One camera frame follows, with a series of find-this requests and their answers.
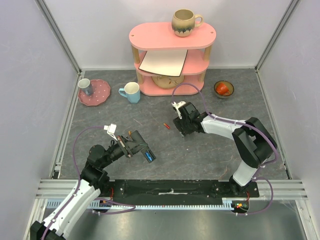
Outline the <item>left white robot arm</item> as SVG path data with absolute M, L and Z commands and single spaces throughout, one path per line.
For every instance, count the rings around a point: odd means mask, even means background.
M 35 221 L 30 226 L 30 239 L 67 239 L 90 203 L 109 193 L 110 178 L 104 168 L 123 156 L 130 158 L 139 152 L 149 163 L 156 159 L 137 130 L 130 135 L 130 139 L 117 136 L 111 140 L 108 149 L 99 144 L 92 146 L 72 191 L 47 218 L 42 222 Z

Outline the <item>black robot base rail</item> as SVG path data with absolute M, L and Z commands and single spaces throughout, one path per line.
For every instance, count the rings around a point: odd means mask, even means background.
M 100 197 L 112 197 L 117 203 L 138 205 L 217 204 L 223 198 L 247 199 L 260 196 L 258 185 L 250 182 L 236 187 L 229 181 L 215 179 L 111 180 Z

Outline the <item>blue AAA battery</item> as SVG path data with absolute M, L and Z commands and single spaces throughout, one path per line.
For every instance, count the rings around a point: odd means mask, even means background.
M 148 151 L 145 152 L 145 156 L 149 163 L 151 163 L 154 160 L 153 156 Z

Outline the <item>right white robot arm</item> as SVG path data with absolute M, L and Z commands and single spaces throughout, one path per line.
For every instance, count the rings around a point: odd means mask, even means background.
M 235 197 L 242 196 L 257 170 L 274 155 L 278 157 L 277 143 L 261 121 L 255 117 L 234 120 L 209 112 L 200 113 L 191 102 L 172 102 L 178 117 L 174 125 L 183 136 L 194 132 L 214 134 L 234 141 L 241 163 L 229 179 L 227 190 Z

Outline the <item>black remote control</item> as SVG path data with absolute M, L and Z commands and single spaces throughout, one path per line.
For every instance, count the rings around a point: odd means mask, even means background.
M 131 136 L 132 136 L 132 138 L 134 138 L 135 140 L 140 140 L 140 141 L 145 142 L 145 144 L 147 144 L 146 141 L 143 139 L 143 137 L 141 136 L 141 134 L 140 134 L 137 130 L 135 130 L 134 132 L 132 132 L 132 133 L 131 133 Z M 139 151 L 139 153 L 142 153 L 142 155 L 143 155 L 143 156 L 145 157 L 145 159 L 147 160 L 146 155 L 145 155 L 145 152 L 147 152 L 147 151 L 152 155 L 153 161 L 154 161 L 154 160 L 156 159 L 156 156 L 155 156 L 154 153 L 151 151 L 149 145 L 148 145 L 148 147 L 145 147 L 145 148 L 143 148 L 141 151 Z

